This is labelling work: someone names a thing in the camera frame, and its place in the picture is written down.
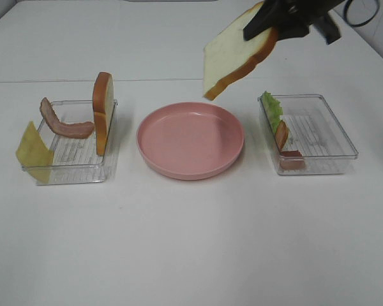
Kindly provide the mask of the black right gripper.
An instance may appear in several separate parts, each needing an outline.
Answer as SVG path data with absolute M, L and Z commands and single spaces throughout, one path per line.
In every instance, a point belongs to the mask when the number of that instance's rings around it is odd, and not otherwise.
M 332 0 L 266 0 L 244 27 L 243 38 L 249 41 L 270 27 L 277 29 L 279 41 L 303 38 L 310 33 L 310 26 L 314 26 L 330 45 L 341 38 L 340 29 L 329 14 L 340 3 Z

